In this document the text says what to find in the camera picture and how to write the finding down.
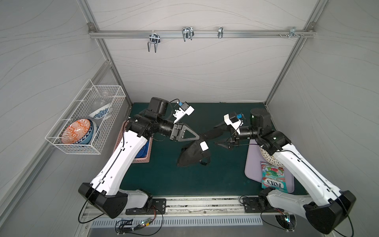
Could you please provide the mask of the black baseball cap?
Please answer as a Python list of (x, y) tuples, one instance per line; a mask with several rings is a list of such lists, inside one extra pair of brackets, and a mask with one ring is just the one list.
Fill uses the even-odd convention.
[(195, 164), (207, 166), (211, 162), (211, 152), (209, 142), (224, 134), (221, 128), (214, 128), (199, 135), (198, 140), (194, 140), (182, 147), (180, 156), (177, 160), (178, 167), (188, 167)]

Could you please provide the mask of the blue baseball cap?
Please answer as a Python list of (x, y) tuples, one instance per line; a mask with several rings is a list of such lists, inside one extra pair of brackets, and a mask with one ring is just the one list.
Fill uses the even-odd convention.
[(136, 155), (136, 159), (139, 159), (139, 158), (144, 158), (147, 156), (147, 153), (149, 151), (149, 145), (150, 145), (150, 141), (147, 141), (147, 143), (140, 149), (140, 151), (137, 153)]

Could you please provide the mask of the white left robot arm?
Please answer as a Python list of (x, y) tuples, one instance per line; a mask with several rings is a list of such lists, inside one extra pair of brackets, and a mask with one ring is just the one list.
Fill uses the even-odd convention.
[(120, 185), (138, 152), (156, 134), (172, 141), (184, 142), (186, 130), (193, 133), (180, 119), (191, 115), (194, 108), (186, 102), (177, 102), (179, 108), (173, 112), (175, 120), (164, 119), (169, 101), (153, 97), (148, 108), (132, 116), (122, 131), (122, 139), (108, 162), (89, 183), (82, 183), (78, 192), (109, 218), (118, 217), (124, 209), (143, 208), (149, 194), (142, 190), (122, 190)]

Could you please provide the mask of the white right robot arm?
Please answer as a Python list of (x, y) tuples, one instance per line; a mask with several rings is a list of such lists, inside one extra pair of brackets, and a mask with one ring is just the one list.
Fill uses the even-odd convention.
[(327, 235), (349, 218), (356, 197), (351, 191), (341, 191), (318, 172), (297, 150), (292, 141), (274, 130), (271, 115), (266, 109), (250, 111), (250, 125), (243, 124), (243, 116), (235, 112), (224, 115), (223, 122), (214, 128), (230, 132), (225, 148), (238, 146), (242, 140), (254, 139), (269, 155), (281, 162), (301, 183), (308, 195), (284, 193), (267, 187), (259, 193), (262, 210), (283, 209), (301, 216), (319, 232)]

